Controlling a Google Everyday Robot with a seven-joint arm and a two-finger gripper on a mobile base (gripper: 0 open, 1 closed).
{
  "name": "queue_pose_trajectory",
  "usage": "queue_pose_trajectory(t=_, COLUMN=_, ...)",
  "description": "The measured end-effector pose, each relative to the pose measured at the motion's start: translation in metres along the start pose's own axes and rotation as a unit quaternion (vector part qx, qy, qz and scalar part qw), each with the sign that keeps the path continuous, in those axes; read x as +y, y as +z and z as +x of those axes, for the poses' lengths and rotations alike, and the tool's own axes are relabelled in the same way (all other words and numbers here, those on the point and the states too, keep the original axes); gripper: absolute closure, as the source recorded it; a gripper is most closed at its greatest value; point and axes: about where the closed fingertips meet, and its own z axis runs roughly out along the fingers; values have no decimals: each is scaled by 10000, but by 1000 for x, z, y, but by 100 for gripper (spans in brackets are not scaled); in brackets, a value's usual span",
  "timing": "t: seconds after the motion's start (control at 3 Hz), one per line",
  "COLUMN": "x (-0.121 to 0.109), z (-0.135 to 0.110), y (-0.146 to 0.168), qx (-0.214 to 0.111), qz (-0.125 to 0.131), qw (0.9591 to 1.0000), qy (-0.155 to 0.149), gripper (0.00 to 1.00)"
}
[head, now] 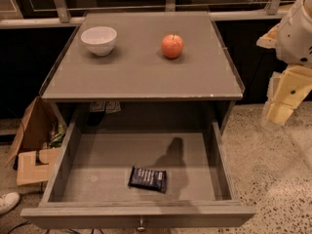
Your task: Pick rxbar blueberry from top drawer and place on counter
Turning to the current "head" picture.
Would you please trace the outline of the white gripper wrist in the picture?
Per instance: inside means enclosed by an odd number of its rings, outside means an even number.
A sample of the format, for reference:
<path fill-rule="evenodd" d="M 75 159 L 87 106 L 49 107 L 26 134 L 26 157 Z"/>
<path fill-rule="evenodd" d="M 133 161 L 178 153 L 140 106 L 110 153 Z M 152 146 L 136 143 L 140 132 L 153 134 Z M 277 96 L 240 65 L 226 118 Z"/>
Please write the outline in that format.
<path fill-rule="evenodd" d="M 312 0 L 296 0 L 280 24 L 256 44 L 276 48 L 277 58 L 289 64 L 282 73 L 272 74 L 262 114 L 264 124 L 283 126 L 312 91 L 312 69 L 304 67 L 312 66 Z"/>

